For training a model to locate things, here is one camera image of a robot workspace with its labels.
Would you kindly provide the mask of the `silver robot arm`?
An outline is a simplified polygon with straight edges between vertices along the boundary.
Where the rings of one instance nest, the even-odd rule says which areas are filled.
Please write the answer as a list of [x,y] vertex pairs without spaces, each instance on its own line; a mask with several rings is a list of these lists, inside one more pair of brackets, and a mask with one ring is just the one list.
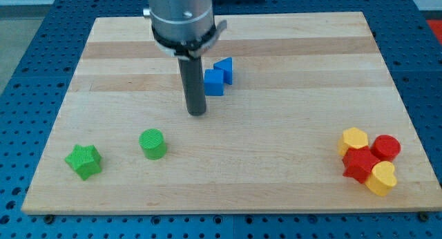
[[212,0],[148,0],[144,16],[159,48],[181,60],[200,58],[227,29],[215,23]]

